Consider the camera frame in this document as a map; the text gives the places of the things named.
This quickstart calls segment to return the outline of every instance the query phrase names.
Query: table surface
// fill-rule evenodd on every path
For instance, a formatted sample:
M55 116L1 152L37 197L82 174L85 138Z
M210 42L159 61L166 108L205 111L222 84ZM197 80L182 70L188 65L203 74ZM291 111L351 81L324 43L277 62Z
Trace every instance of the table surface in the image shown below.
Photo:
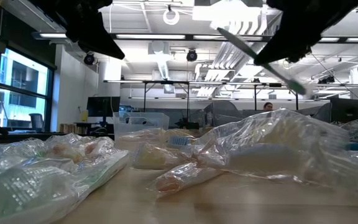
M157 200L163 173L125 168L56 223L358 223L358 195L229 173Z

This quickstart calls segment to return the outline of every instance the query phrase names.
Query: computer monitor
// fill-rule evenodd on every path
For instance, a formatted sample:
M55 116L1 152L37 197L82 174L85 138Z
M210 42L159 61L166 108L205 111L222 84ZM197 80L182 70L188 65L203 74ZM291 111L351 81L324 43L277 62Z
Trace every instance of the computer monitor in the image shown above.
M101 126L107 125L106 117L112 117L113 112L119 111L120 97L88 97L88 116L103 117Z
M348 123L358 119L358 100L331 98L331 122Z

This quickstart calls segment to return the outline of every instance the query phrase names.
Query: person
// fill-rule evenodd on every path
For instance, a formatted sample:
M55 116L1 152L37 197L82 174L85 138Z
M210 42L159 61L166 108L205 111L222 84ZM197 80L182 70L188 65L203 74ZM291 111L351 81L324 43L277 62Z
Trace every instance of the person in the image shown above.
M273 103L267 102L264 104L264 111L272 111L273 110Z

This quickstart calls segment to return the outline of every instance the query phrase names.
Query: green-handled tool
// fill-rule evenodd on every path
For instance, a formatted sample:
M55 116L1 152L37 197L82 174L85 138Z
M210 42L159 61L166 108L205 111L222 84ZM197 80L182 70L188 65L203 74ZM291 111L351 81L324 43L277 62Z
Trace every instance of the green-handled tool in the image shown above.
M218 31L228 40L230 43L234 46L236 46L238 49L243 51L248 56L252 57L253 59L256 58L257 54L241 39L236 37L234 34L231 34L229 31L218 28ZM262 65L264 69L270 71L272 74L274 74L277 78L283 80L287 85L288 88L295 91L297 94L305 95L306 94L306 88L299 83L298 81L294 79L287 79L283 75L279 74L276 70L274 70L269 64Z

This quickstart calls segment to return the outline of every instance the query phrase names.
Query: ceiling camera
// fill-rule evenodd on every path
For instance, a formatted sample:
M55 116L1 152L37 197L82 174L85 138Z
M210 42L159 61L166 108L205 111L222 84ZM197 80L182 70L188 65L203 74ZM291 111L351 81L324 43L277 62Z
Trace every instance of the ceiling camera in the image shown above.
M188 62L194 62L195 60L197 60L197 53L195 49L190 49L189 52L187 53L187 57L186 57Z
M93 52L90 52L90 53L87 53L85 58L84 58L84 63L86 65L94 65L96 63L96 60L94 58L94 53Z

